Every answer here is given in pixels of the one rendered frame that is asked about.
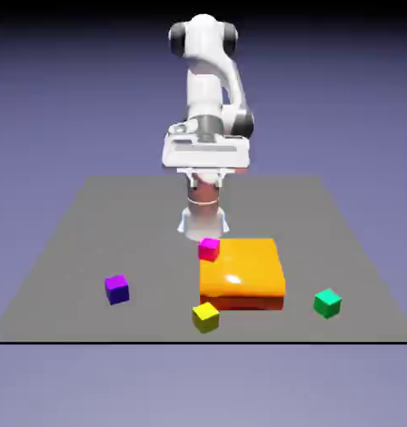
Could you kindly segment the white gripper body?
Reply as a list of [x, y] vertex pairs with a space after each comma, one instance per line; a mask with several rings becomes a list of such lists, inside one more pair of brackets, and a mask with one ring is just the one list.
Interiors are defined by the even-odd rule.
[[167, 134], [162, 164], [167, 168], [247, 168], [249, 140], [216, 134], [213, 142], [199, 142], [194, 133]]

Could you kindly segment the small pink cube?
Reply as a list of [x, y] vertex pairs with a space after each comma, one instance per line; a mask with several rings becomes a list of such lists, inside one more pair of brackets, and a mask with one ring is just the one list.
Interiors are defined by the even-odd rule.
[[200, 260], [214, 262], [219, 256], [220, 240], [204, 238], [198, 244], [198, 258]]

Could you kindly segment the small purple cube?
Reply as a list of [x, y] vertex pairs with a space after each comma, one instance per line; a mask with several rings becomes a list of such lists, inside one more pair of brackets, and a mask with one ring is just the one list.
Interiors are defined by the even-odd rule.
[[129, 300], [128, 281], [122, 274], [104, 279], [105, 293], [111, 305], [120, 304]]

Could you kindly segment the small yellow cube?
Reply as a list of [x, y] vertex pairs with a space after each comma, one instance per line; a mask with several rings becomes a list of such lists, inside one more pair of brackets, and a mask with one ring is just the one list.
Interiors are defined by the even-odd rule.
[[219, 327], [219, 316], [219, 311], [210, 302], [192, 308], [193, 325], [202, 334]]

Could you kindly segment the small green cube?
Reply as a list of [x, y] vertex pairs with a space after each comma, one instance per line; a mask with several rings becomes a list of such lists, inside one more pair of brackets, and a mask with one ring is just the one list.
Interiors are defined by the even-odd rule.
[[325, 289], [314, 296], [314, 311], [329, 319], [340, 311], [342, 298], [332, 289]]

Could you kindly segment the large orange box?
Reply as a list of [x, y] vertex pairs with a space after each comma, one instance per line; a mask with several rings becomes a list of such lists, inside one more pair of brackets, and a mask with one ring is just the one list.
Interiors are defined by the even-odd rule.
[[273, 239], [222, 239], [218, 257], [199, 261], [200, 302], [218, 310], [281, 310], [286, 280]]

